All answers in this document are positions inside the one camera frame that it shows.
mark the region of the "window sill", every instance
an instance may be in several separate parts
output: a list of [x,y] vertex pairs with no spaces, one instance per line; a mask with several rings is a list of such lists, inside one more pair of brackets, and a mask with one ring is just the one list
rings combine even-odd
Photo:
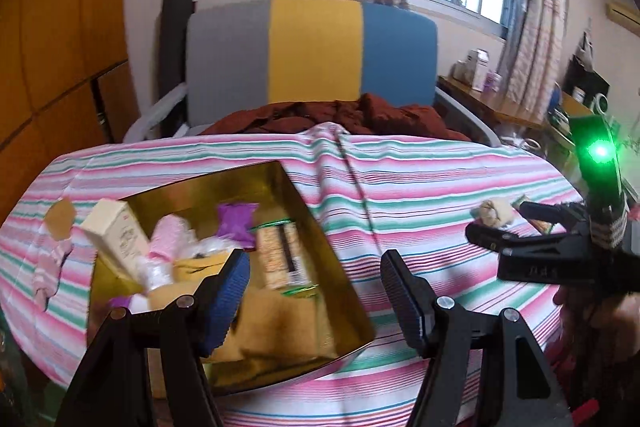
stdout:
[[407,2],[412,11],[450,20],[466,28],[484,33],[485,35],[494,36],[497,40],[504,42],[504,36],[506,34],[506,28],[504,26],[462,7],[438,0],[407,0]]

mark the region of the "gold tray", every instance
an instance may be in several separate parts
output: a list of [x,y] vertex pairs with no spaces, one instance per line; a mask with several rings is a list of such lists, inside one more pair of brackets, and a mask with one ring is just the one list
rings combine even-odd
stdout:
[[[299,192],[277,161],[258,163],[225,171],[204,174],[189,180],[153,188],[126,198],[142,229],[151,236],[158,220],[167,214],[186,218],[201,239],[218,229],[217,207],[220,203],[258,203],[255,224],[289,217],[296,222],[300,241],[306,251],[314,283],[321,289],[330,330],[334,337],[336,359],[316,359],[303,365],[276,369],[268,374],[236,384],[216,387],[214,395],[262,389],[284,381],[314,380],[338,371],[350,363],[375,338],[375,330],[351,286],[342,265],[332,250],[322,228],[302,200]],[[261,274],[254,270],[250,285],[261,285]],[[90,322],[104,316],[106,303],[119,295],[131,295],[141,289],[132,282],[118,279],[98,257],[90,292]],[[206,368],[215,373],[215,363]]]

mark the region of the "striped tablecloth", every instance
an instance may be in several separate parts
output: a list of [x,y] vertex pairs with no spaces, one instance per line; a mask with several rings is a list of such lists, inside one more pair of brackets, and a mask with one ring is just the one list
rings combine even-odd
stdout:
[[[0,229],[0,304],[24,352],[68,386],[86,346],[95,250],[77,225],[100,198],[123,198],[207,172],[282,161],[314,212],[376,326],[369,349],[340,373],[308,383],[220,400],[229,426],[403,426],[427,362],[404,342],[380,282],[380,255],[396,248],[436,293],[466,308],[519,309],[540,343],[558,325],[554,288],[495,278],[495,254],[467,244],[470,210],[482,200],[526,193],[534,201],[578,200],[548,163],[514,149],[406,136],[350,136],[336,124],[305,134],[200,136],[110,145],[61,156],[31,184]],[[46,312],[33,304],[43,225],[62,196],[78,210],[60,289]],[[511,230],[532,233],[524,220]],[[478,390],[473,355],[460,418]]]

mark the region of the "brown cloth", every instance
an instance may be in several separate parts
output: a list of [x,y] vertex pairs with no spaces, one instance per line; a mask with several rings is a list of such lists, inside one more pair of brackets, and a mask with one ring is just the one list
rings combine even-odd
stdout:
[[236,111],[202,134],[295,134],[324,122],[338,123],[351,134],[403,134],[470,141],[462,133],[447,129],[440,115],[429,105],[393,107],[371,93],[363,94],[354,102],[278,102]]

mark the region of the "green light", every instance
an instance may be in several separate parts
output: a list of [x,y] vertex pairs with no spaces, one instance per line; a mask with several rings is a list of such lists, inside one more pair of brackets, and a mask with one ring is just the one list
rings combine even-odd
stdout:
[[613,144],[605,140],[597,140],[592,143],[587,152],[596,163],[607,163],[613,159],[615,150]]

